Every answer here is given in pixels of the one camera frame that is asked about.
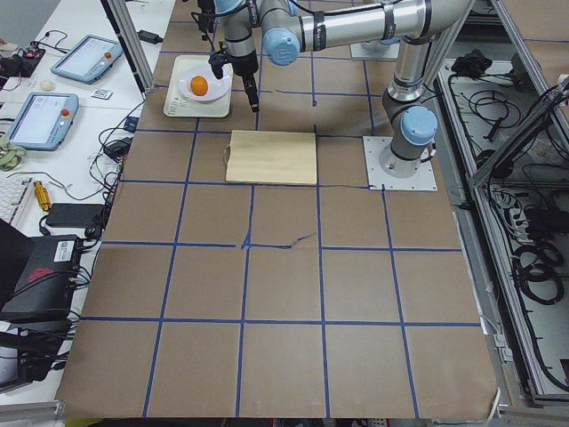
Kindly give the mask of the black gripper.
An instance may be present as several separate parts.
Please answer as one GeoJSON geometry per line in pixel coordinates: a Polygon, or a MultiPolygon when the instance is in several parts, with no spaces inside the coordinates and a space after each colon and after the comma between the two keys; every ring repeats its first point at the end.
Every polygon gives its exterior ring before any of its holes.
{"type": "Polygon", "coordinates": [[[259,62],[255,50],[246,55],[232,57],[233,69],[242,78],[252,112],[260,111],[259,95],[254,75],[259,70],[259,62]]]}

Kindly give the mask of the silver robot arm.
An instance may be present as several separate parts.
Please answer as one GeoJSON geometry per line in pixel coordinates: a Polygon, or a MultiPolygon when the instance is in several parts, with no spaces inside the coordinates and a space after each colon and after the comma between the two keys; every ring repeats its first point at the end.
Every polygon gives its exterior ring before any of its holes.
{"type": "Polygon", "coordinates": [[[427,104],[434,40],[461,20],[465,1],[369,1],[304,15],[293,1],[219,1],[216,59],[244,81],[236,110],[199,127],[203,141],[235,130],[313,132],[319,180],[362,186],[361,138],[402,135],[403,115],[427,104]]]}

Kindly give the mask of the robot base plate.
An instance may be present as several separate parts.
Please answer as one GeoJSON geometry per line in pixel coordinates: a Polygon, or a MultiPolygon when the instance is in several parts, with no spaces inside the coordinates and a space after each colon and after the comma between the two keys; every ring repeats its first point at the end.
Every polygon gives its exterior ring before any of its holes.
{"type": "Polygon", "coordinates": [[[437,191],[429,149],[424,147],[417,159],[402,160],[392,152],[391,141],[388,136],[363,137],[368,187],[374,190],[437,191]]]}

